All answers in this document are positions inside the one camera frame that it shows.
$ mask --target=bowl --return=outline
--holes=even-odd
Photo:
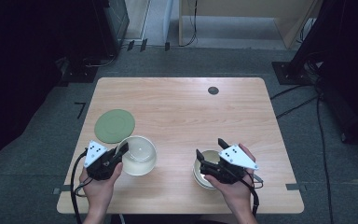
[[[201,154],[204,156],[206,161],[209,161],[211,163],[217,164],[220,161],[220,156],[218,151],[206,150],[201,152]],[[215,187],[212,186],[211,183],[204,178],[205,175],[203,175],[200,172],[200,166],[201,163],[196,159],[194,161],[194,166],[193,166],[193,176],[196,179],[197,183],[206,189],[215,189]]]
[[[123,171],[129,175],[146,175],[156,165],[157,151],[153,143],[139,135],[123,139],[117,148],[129,144],[129,150],[123,155]]]

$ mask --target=human hand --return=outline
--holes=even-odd
[[[255,156],[252,155],[247,147],[245,147],[243,144],[239,144],[239,147],[246,153],[246,155],[249,156],[252,161],[255,161]],[[243,177],[243,181],[252,186],[253,180],[250,175],[254,173],[254,170],[246,169],[246,172],[248,172],[248,175]],[[212,186],[220,190],[228,208],[237,218],[238,223],[256,223],[255,217],[252,214],[250,203],[251,191],[248,187],[243,185],[240,181],[232,185],[222,184],[212,175],[206,175],[204,178],[208,180]]]
[[[89,201],[89,211],[83,223],[102,223],[106,214],[107,207],[113,196],[114,185],[121,175],[123,163],[120,162],[113,172],[112,176],[106,180],[92,180],[83,190]],[[88,178],[86,168],[79,177],[80,182],[84,182]]]

